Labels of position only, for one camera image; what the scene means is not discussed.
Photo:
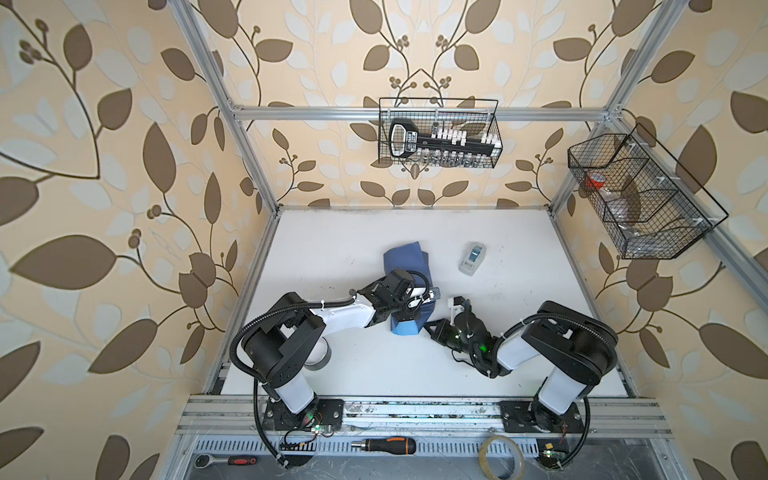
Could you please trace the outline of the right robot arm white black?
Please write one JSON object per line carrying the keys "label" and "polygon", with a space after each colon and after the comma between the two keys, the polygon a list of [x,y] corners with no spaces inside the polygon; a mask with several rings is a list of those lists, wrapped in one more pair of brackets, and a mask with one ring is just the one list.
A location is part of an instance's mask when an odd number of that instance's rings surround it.
{"label": "right robot arm white black", "polygon": [[538,311],[519,321],[500,336],[493,336],[472,311],[468,299],[460,297],[451,320],[425,323],[430,338],[464,354],[466,364],[481,375],[506,376],[538,357],[553,366],[534,395],[528,416],[537,429],[553,431],[578,399],[586,397],[618,362],[618,335],[605,323],[554,301],[542,303]]}

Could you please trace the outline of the light blue wrapping paper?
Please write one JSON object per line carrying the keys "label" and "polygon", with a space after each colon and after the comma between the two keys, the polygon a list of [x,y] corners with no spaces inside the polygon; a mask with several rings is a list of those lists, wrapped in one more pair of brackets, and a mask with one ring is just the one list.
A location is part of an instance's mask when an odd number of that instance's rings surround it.
{"label": "light blue wrapping paper", "polygon": [[[406,271],[416,271],[432,281],[429,268],[429,254],[422,250],[419,242],[411,242],[391,248],[383,254],[383,265],[386,273],[395,268]],[[435,310],[433,302],[426,303],[420,309],[419,316],[415,320],[398,320],[391,317],[391,331],[399,336],[415,336],[424,327]]]}

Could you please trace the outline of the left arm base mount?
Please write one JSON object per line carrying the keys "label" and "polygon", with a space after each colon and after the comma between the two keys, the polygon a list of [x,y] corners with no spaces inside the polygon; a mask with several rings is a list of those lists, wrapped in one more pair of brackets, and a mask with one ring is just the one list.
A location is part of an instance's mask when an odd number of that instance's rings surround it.
{"label": "left arm base mount", "polygon": [[261,422],[265,429],[274,431],[296,429],[326,434],[341,428],[344,405],[339,398],[315,398],[302,411],[293,413],[284,401],[270,399]]}

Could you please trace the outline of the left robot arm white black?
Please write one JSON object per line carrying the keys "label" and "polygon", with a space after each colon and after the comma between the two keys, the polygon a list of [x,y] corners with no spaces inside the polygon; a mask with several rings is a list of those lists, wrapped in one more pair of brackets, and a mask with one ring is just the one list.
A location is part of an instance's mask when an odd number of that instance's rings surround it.
{"label": "left robot arm white black", "polygon": [[438,298],[439,290],[426,275],[401,268],[352,289],[341,300],[308,301],[288,292],[240,328],[229,345],[229,360],[270,399],[295,416],[307,416],[316,408],[317,394],[304,370],[328,357],[321,346],[329,336],[389,319],[416,321]]}

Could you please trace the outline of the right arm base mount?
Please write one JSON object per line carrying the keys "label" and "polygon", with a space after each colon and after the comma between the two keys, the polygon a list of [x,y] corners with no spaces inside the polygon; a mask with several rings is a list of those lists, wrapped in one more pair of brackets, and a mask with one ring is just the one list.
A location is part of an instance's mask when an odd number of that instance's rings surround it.
{"label": "right arm base mount", "polygon": [[499,403],[506,433],[576,434],[583,433],[584,417],[576,403],[563,414],[556,414],[533,400],[506,400]]}

